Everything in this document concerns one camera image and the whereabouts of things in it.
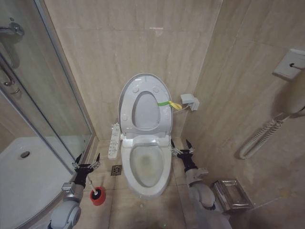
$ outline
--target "electrical cord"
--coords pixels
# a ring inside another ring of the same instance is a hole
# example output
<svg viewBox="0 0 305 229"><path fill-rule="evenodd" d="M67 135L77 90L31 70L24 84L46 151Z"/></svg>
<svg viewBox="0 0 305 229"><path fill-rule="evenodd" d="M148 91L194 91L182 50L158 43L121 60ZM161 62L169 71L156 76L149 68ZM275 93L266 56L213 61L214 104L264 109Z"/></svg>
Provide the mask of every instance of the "electrical cord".
<svg viewBox="0 0 305 229"><path fill-rule="evenodd" d="M182 108L181 110L174 111L173 114L178 113L179 111L183 111L183 110L185 110L185 109L188 108L188 107L190 107L190 105L187 105L186 107Z"/></svg>
<svg viewBox="0 0 305 229"><path fill-rule="evenodd" d="M284 115L284 118L276 120L276 118L282 115ZM282 128L282 124L287 118L289 118L289 115L285 115L283 113L273 118L242 147L239 152L239 157L241 159L248 159L252 157L276 131Z"/></svg>

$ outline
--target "bidet control panel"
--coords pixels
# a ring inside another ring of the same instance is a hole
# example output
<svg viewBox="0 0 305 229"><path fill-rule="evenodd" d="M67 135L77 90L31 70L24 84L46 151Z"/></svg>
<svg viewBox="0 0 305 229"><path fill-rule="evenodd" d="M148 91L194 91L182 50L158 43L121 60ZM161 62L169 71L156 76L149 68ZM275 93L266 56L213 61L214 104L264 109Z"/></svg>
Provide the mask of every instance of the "bidet control panel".
<svg viewBox="0 0 305 229"><path fill-rule="evenodd" d="M108 151L108 158L115 160L118 157L118 151L120 148L120 125L118 123L113 125L110 146Z"/></svg>

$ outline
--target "shower drain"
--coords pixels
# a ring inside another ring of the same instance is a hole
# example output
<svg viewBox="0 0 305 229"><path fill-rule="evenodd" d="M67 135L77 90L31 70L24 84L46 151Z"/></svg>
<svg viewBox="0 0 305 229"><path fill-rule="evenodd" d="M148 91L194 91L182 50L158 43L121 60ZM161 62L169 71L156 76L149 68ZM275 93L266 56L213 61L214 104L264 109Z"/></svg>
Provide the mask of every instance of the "shower drain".
<svg viewBox="0 0 305 229"><path fill-rule="evenodd" d="M26 157L28 157L30 155L30 152L29 151L25 151L25 152L23 152L22 154L20 154L20 157L21 158L26 158Z"/></svg>
<svg viewBox="0 0 305 229"><path fill-rule="evenodd" d="M111 176L121 175L122 165L112 166Z"/></svg>

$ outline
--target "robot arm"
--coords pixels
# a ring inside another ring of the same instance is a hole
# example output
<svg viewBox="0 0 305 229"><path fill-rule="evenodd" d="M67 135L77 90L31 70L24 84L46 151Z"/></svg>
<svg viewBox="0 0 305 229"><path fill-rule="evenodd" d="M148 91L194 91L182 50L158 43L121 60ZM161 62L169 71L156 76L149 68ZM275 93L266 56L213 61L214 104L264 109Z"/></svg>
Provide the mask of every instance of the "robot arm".
<svg viewBox="0 0 305 229"><path fill-rule="evenodd" d="M100 166L100 154L91 165L79 165L80 159L81 155L78 156L75 163L73 163L73 167L76 171L75 180L70 183L64 183L61 188L65 196L63 202L52 212L48 229L71 229L77 224L81 216L80 203L83 196L83 190L86 187L86 178L89 173Z"/></svg>
<svg viewBox="0 0 305 229"><path fill-rule="evenodd" d="M183 161L186 183L189 195L194 204L198 226L200 229L232 229L229 221L217 209L215 195L212 190L203 183L203 175L207 175L206 168L198 168L192 160L194 148L186 140L189 149L179 150L175 148L173 141L172 153Z"/></svg>

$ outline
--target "toilet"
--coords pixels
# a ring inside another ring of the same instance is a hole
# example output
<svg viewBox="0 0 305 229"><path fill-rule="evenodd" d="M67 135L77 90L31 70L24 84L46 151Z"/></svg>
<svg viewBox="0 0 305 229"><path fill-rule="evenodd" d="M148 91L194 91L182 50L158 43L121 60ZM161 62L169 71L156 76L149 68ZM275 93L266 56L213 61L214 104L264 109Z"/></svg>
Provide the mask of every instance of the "toilet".
<svg viewBox="0 0 305 229"><path fill-rule="evenodd" d="M140 198L161 195L169 181L173 112L162 103L170 100L166 85L149 73L131 78L119 99L122 166L129 188Z"/></svg>

